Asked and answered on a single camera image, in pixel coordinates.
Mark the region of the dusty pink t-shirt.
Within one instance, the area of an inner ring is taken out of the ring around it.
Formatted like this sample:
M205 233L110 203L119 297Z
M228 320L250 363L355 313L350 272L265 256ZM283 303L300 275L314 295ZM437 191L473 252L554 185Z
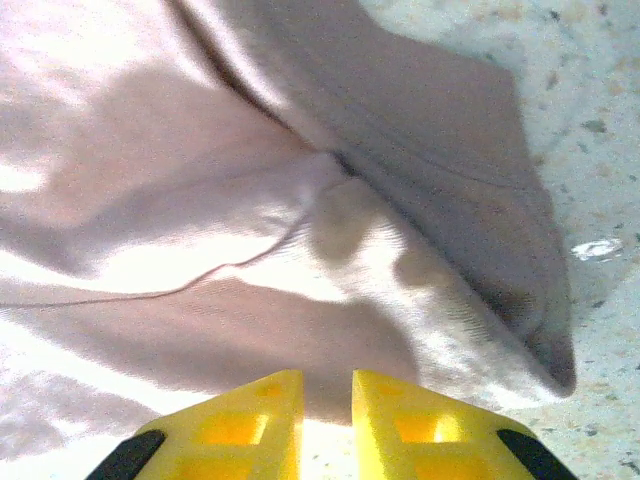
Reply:
M511 74L358 0L0 0L0 462L271 372L575 388Z

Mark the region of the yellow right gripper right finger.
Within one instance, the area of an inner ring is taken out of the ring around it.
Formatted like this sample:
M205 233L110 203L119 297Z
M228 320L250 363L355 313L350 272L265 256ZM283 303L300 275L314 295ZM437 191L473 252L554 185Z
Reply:
M369 370L352 377L359 480L565 480L523 424Z

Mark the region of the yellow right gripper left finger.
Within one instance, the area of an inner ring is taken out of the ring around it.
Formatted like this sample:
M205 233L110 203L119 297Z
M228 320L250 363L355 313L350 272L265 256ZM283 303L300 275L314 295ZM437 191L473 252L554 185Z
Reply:
M300 480L303 375L283 370L159 417L89 480Z

